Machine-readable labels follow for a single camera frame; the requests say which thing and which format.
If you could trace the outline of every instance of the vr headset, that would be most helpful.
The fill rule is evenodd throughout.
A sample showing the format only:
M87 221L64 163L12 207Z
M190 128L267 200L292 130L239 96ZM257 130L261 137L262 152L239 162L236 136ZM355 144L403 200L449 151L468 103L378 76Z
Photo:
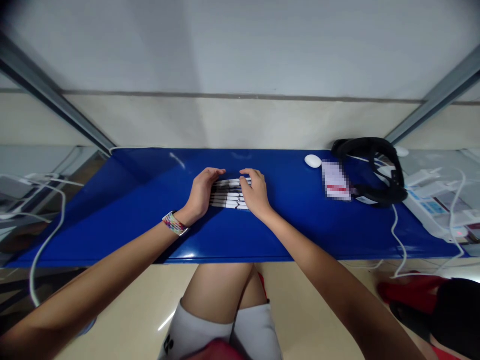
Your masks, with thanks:
M405 190L405 179L400 165L397 150L387 140L379 137L361 137L357 139L341 139L335 141L331 149L333 156L343 163L347 155L367 158L370 167L375 174L385 178L388 182L387 189L375 188L367 184L354 184L353 197L358 201L384 208L392 204L403 202L408 193ZM377 154L385 156L395 166L391 172L391 178L377 170L375 158Z

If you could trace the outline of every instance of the blue desk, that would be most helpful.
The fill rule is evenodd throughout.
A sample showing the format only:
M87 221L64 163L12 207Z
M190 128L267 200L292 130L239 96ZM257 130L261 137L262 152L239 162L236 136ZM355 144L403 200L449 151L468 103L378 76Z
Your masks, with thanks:
M244 168L260 169L272 206L297 229L339 260L400 259L402 251L391 234L394 212L358 201L327 199L322 171L304 162L308 154L335 161L330 151L121 149L107 161L68 204L65 223L46 248L40 267L91 266L146 232L170 210L187 201L192 181L206 167L224 168L224 179L239 177ZM353 182L380 180L369 165L349 159ZM396 234L409 258L447 258L454 245L427 233L403 205L397 205ZM43 241L52 223L39 236ZM29 267L36 246L10 267ZM177 241L159 263L275 262L292 258L249 211L211 207L188 237Z

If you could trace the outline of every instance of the white wall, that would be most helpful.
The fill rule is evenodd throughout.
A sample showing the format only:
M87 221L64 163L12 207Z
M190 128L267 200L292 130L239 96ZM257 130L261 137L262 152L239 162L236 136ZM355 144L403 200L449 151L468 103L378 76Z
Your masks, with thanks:
M162 96L67 95L119 146L326 149L385 137L419 105ZM0 93L0 145L92 144L28 94ZM408 149L478 148L480 106L453 105L409 135Z
M93 144L37 99L0 93L0 145Z
M417 150L480 148L480 106L451 105L399 145Z
M421 99L480 44L477 0L25 0L8 22L27 55L73 91ZM480 85L462 99L478 97ZM418 106L68 98L119 145L179 148L328 148L384 137ZM2 93L0 105L0 144L88 145L29 95ZM479 109L451 106L403 144L479 147Z
M18 3L66 90L421 99L480 44L477 0Z
M68 95L121 146L325 149L386 136L417 104Z

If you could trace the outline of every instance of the metal pole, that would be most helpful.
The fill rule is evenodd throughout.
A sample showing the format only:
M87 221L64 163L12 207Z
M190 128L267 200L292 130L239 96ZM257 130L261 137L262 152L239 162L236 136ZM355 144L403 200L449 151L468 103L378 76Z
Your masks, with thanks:
M430 121L480 81L480 46L440 81L424 98L425 103L402 121L386 140L397 144L415 129Z
M59 87L3 33L0 34L0 71L110 157L109 149L116 145L63 97Z

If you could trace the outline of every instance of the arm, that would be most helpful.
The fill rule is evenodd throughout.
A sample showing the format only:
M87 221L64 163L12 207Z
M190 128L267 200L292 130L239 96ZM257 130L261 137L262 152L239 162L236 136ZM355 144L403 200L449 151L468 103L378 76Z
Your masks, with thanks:
M345 267L303 236L270 206L265 177L245 169L243 197L251 212L276 235L308 280L340 319L367 360L425 360L388 310Z
M190 227L209 208L212 184L225 170L206 168L175 218ZM87 324L178 239L163 222L73 279L0 339L2 359L53 359Z

